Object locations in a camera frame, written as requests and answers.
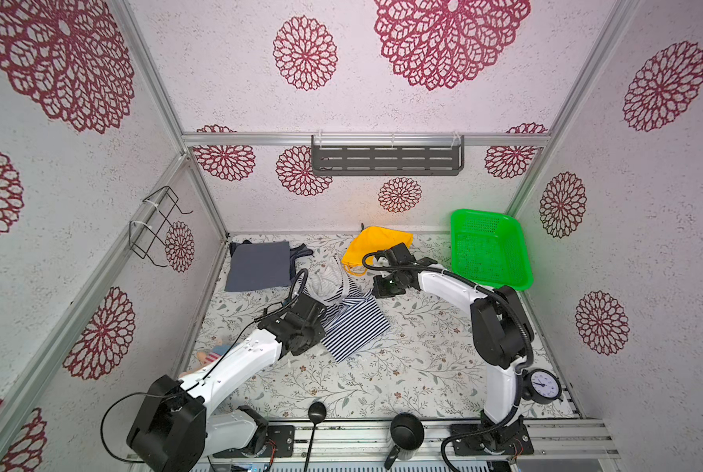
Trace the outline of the grey blue tank top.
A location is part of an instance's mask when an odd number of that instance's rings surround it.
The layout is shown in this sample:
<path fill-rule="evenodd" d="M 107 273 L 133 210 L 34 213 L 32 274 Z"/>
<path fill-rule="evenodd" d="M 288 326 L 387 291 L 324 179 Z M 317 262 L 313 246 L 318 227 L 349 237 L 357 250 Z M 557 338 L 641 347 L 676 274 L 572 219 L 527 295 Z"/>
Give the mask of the grey blue tank top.
<path fill-rule="evenodd" d="M 288 241 L 252 243 L 246 240 L 229 244 L 231 265 L 225 292 L 251 292 L 289 287 L 297 275 L 296 261 L 311 257 L 314 251 L 305 244 L 290 246 Z"/>

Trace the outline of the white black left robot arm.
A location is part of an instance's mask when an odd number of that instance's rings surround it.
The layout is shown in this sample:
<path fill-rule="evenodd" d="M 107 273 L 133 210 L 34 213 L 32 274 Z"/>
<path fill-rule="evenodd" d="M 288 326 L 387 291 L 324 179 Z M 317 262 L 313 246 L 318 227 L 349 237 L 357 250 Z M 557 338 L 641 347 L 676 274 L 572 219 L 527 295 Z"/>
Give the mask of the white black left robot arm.
<path fill-rule="evenodd" d="M 158 378 L 130 427 L 126 444 L 154 471 L 189 471 L 203 456 L 238 450 L 248 455 L 267 445 L 269 422 L 243 406 L 215 409 L 252 376 L 290 353 L 298 356 L 325 336 L 323 306 L 298 309 L 253 330 L 217 361 L 180 379 Z"/>

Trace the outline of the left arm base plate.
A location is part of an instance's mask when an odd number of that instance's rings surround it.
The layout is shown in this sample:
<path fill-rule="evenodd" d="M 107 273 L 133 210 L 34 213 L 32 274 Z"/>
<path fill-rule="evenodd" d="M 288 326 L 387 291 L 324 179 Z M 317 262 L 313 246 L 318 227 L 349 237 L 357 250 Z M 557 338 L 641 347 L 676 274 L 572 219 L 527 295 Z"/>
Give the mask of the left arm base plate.
<path fill-rule="evenodd" d="M 294 452 L 296 428 L 294 426 L 271 425 L 267 429 L 263 457 L 290 458 Z"/>

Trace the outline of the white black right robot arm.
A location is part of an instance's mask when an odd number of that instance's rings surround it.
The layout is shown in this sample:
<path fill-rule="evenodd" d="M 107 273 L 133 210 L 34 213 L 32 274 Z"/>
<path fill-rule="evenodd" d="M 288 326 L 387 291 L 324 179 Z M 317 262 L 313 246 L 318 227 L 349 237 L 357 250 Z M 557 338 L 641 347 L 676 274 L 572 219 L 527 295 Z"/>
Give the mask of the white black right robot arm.
<path fill-rule="evenodd" d="M 399 267 L 373 278 L 373 294 L 380 299 L 404 295 L 409 288 L 437 296 L 471 317 L 474 347 L 489 366 L 484 431 L 513 423 L 522 401 L 520 383 L 534 356 L 530 322 L 510 302 L 514 290 L 499 293 L 441 267 Z"/>

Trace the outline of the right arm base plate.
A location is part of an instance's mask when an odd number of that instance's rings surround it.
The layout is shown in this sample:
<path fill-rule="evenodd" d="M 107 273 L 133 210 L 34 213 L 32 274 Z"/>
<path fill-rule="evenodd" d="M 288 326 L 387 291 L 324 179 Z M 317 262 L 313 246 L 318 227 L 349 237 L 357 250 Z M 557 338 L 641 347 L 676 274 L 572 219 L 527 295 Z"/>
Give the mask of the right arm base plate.
<path fill-rule="evenodd" d="M 453 443 L 457 456 L 468 455 L 532 455 L 534 446 L 524 424 L 524 417 L 487 435 L 461 438 Z"/>

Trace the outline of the striped tank top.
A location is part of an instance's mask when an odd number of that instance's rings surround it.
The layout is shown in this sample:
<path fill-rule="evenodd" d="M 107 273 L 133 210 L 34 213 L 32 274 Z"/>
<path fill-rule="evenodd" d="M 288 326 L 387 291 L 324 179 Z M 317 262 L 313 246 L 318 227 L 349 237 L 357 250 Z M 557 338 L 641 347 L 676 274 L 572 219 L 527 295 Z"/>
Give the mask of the striped tank top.
<path fill-rule="evenodd" d="M 321 344 L 337 363 L 349 360 L 391 328 L 372 292 L 352 279 L 338 257 L 310 273 L 302 292 L 326 307 L 320 316 L 325 330 Z"/>

